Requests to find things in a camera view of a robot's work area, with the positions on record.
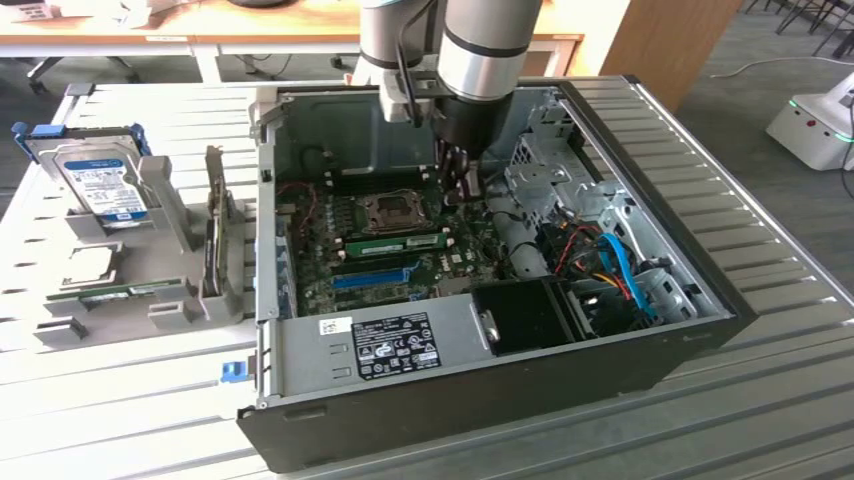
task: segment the floor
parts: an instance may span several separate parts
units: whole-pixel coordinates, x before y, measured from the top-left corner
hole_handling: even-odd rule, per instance
[[[810,55],[819,37],[806,34],[807,21],[796,20],[776,36],[772,30],[782,16],[772,11],[758,8],[750,15],[736,15],[676,116],[819,262],[854,290],[854,200],[844,193],[839,174],[810,170],[764,134],[790,96],[826,91],[851,67],[786,62],[758,66],[730,79],[708,78],[755,60]],[[200,80],[188,57],[133,57],[128,61],[145,82]],[[277,72],[285,61],[286,56],[273,56],[258,66]],[[0,59],[0,132],[8,132],[14,121],[48,122],[66,83],[124,82],[105,58],[66,59],[44,77],[52,93],[34,96],[24,81],[25,69],[25,64]],[[242,72],[236,57],[222,57],[220,69],[225,81],[258,79]],[[340,75],[329,66],[328,56],[295,56],[277,78],[305,80]],[[0,216],[25,168],[26,161],[10,138],[0,136]]]

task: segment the metal table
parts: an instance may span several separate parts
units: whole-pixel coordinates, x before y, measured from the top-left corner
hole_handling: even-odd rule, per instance
[[[762,318],[648,392],[285,478],[764,479],[854,472],[848,294],[643,87],[620,77],[572,83]],[[204,198],[196,158],[206,139],[217,139],[230,153],[234,195],[250,199],[250,86],[98,86],[90,97],[64,101],[54,121],[145,123],[152,147],[173,149],[162,153],[178,158],[188,203]],[[134,101],[146,108],[128,108]],[[53,201],[50,189],[30,168],[0,230],[4,251],[14,252],[2,260],[5,291],[32,267],[10,265],[38,262],[30,249],[45,242],[25,240],[45,221],[36,218]],[[0,307],[21,295],[0,295]],[[242,392],[214,380],[221,362],[253,347],[250,322],[149,338],[138,338],[150,334],[144,329],[113,329],[93,346],[49,353],[21,349],[26,323],[0,323],[0,349],[9,350],[0,355],[2,478],[272,477],[222,417],[245,402]]]

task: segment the robotic arm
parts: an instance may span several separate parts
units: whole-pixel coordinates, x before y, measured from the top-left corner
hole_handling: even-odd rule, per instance
[[[445,205],[483,197],[479,160],[504,124],[541,0],[364,0],[361,58],[388,121],[429,118]],[[435,19],[444,13],[444,22]],[[432,48],[435,72],[411,69]]]

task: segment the motherboard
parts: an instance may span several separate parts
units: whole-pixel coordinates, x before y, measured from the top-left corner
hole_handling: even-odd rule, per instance
[[[327,174],[278,186],[297,315],[409,302],[512,276],[484,201],[443,206],[433,174]]]

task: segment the yellow wire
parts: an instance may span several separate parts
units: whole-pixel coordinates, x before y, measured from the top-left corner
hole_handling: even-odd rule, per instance
[[[613,280],[611,280],[608,277],[605,277],[604,275],[601,275],[600,273],[593,273],[592,276],[596,277],[597,279],[600,279],[608,285],[619,288],[619,285],[616,285],[616,282]]]

